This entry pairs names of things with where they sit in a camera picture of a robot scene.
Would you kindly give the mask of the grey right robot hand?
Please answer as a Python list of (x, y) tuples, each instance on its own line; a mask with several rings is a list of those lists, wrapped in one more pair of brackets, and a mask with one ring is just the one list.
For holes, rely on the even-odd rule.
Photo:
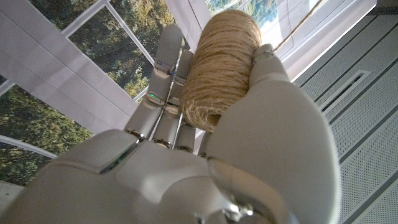
[[(179, 151), (168, 117), (185, 83), (182, 33), (160, 38), (149, 93), (124, 130), (75, 146), (39, 172), (2, 223), (336, 223), (340, 172), (330, 128), (270, 45), (255, 54), (246, 96), (207, 137), (207, 156)], [(159, 123), (159, 117), (165, 117)]]

